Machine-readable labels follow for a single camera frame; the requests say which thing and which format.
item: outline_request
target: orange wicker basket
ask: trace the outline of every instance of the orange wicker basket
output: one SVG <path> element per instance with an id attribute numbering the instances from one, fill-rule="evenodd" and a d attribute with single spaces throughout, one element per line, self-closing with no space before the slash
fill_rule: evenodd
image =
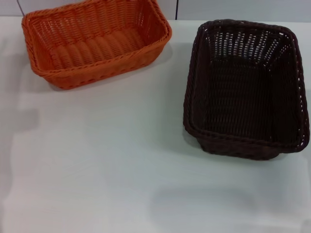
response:
<path id="1" fill-rule="evenodd" d="M 149 65 L 172 30 L 156 0 L 87 0 L 27 14 L 34 73 L 72 89 Z"/>

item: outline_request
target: dark brown wicker basket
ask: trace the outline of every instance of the dark brown wicker basket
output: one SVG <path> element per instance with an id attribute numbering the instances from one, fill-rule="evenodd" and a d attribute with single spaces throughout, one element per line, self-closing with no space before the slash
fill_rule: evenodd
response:
<path id="1" fill-rule="evenodd" d="M 200 26 L 185 129 L 209 153 L 268 160 L 310 138 L 301 55 L 291 30 L 230 19 Z"/>

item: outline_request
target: basket rim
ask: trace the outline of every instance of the basket rim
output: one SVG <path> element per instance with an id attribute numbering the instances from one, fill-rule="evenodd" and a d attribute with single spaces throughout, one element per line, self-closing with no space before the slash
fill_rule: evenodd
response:
<path id="1" fill-rule="evenodd" d="M 31 67 L 34 73 L 42 77 L 51 76 L 51 75 L 57 75 L 58 77 L 66 77 L 66 76 L 81 74 L 83 70 L 88 70 L 89 68 L 92 68 L 92 70 L 96 72 L 96 69 L 100 70 L 103 67 L 107 67 L 110 65 L 111 62 L 122 62 L 128 59 L 131 59 L 131 58 L 135 58 L 136 56 L 139 56 L 141 53 L 147 53 L 161 46 L 164 46 L 172 37 L 172 29 L 167 19 L 164 17 L 157 1 L 156 0 L 144 0 L 149 3 L 149 5 L 152 8 L 153 13 L 156 15 L 157 20 L 164 27 L 165 34 L 158 41 L 151 43 L 149 45 L 146 45 L 139 50 L 128 52 L 128 53 L 119 55 L 117 57 L 111 58 L 111 59 L 97 61 L 95 63 L 88 64 L 88 65 L 72 67 L 72 68 L 63 68 L 63 69 L 51 69 L 51 70 L 40 69 L 37 63 L 36 53 L 34 51 L 35 47 L 32 44 L 33 33 L 32 32 L 29 33 L 29 30 L 28 30 L 30 27 L 29 25 L 30 19 L 46 17 L 48 15 L 53 15 L 53 14 L 65 12 L 65 11 L 72 10 L 72 9 L 77 9 L 77 8 L 80 8 L 81 6 L 92 5 L 100 1 L 107 1 L 107 0 L 85 0 L 83 2 L 67 4 L 67 5 L 52 8 L 52 9 L 45 9 L 45 10 L 38 10 L 38 11 L 30 12 L 23 17 L 22 28 L 24 32 L 27 31 L 29 35 L 29 36 L 25 36 L 25 40 L 26 40 L 27 51 L 28 53 L 31 54 L 31 57 L 32 57 L 32 59 L 30 59 L 30 62 L 31 62 Z"/>
<path id="2" fill-rule="evenodd" d="M 308 110 L 307 110 L 307 101 L 306 101 L 306 93 L 305 93 L 305 86 L 304 86 L 304 76 L 303 76 L 303 67 L 302 67 L 302 58 L 298 46 L 298 41 L 295 36 L 295 34 L 288 28 L 283 27 L 283 26 L 278 26 L 278 25 L 268 25 L 264 23 L 256 23 L 256 22 L 250 22 L 250 21 L 244 21 L 244 20 L 232 20 L 232 19 L 224 19 L 224 20 L 214 20 L 214 21 L 208 21 L 204 24 L 202 24 L 198 28 L 197 36 L 195 38 L 194 44 L 193 44 L 193 49 L 192 49 L 192 55 L 191 55 L 191 62 L 190 64 L 194 63 L 196 64 L 197 62 L 197 55 L 194 52 L 194 49 L 199 50 L 200 48 L 200 40 L 205 36 L 205 31 L 209 26 L 217 26 L 217 25 L 240 25 L 240 26 L 245 26 L 245 27 L 265 27 L 270 30 L 276 30 L 281 33 L 286 33 L 290 39 L 291 43 L 293 46 L 293 50 L 295 51 L 295 59 L 294 61 L 296 62 L 296 71 L 297 71 L 297 79 L 300 78 L 300 82 L 302 83 L 300 92 L 297 92 L 297 95 L 302 96 L 302 101 L 303 101 L 303 111 L 304 111 L 304 116 L 303 118 L 302 114 L 300 114 L 301 118 L 301 125 L 300 125 L 300 134 L 298 139 L 294 143 L 279 143 L 279 142 L 269 142 L 266 140 L 259 140 L 259 139 L 252 139 L 252 138 L 247 138 L 247 137 L 241 137 L 241 136 L 235 136 L 235 135 L 230 135 L 230 134 L 224 134 L 224 133 L 217 133 L 213 131 L 208 131 L 208 130 L 202 130 L 199 127 L 197 127 L 192 119 L 193 116 L 193 96 L 194 96 L 194 86 L 196 82 L 196 66 L 191 66 L 192 70 L 189 71 L 188 75 L 188 83 L 187 83 L 187 89 L 186 89 L 186 94 L 185 94 L 185 101 L 184 101 L 184 119 L 183 119 L 183 124 L 185 126 L 186 131 L 191 134 L 192 136 L 196 138 L 200 138 L 203 140 L 209 140 L 211 138 L 218 138 L 226 141 L 235 141 L 235 142 L 242 142 L 246 144 L 254 144 L 254 145 L 261 145 L 261 146 L 268 146 L 272 148 L 277 148 L 277 149 L 283 149 L 283 152 L 299 152 L 302 151 L 309 143 L 309 137 L 310 137 L 310 130 L 309 130 L 309 115 L 308 115 Z M 306 142 L 304 145 L 301 145 L 302 142 L 302 136 L 305 135 L 305 140 Z"/>

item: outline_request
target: wicker basket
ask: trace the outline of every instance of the wicker basket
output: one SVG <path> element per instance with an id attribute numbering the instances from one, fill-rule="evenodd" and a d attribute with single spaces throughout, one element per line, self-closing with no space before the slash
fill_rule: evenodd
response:
<path id="1" fill-rule="evenodd" d="M 34 73 L 71 89 L 147 66 L 172 30 L 156 0 L 87 0 L 27 14 Z"/>
<path id="2" fill-rule="evenodd" d="M 303 69 L 289 29 L 230 19 L 200 26 L 184 125 L 209 153 L 268 160 L 310 138 Z"/>

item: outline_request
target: white surface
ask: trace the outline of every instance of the white surface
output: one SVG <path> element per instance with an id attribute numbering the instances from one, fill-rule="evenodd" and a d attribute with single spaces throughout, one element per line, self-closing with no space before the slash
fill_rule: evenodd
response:
<path id="1" fill-rule="evenodd" d="M 46 8 L 54 8 L 82 0 L 19 0 L 23 12 L 29 13 Z M 167 19 L 175 19 L 177 0 L 157 0 Z"/>
<path id="2" fill-rule="evenodd" d="M 0 16 L 21 16 L 16 0 L 0 0 Z"/>
<path id="3" fill-rule="evenodd" d="M 178 19 L 311 22 L 310 0 L 179 0 Z"/>
<path id="4" fill-rule="evenodd" d="M 170 21 L 150 66 L 57 91 L 0 17 L 1 233 L 310 233 L 311 147 L 270 162 L 209 155 L 182 125 L 200 21 Z M 311 24 L 297 35 L 311 102 Z"/>

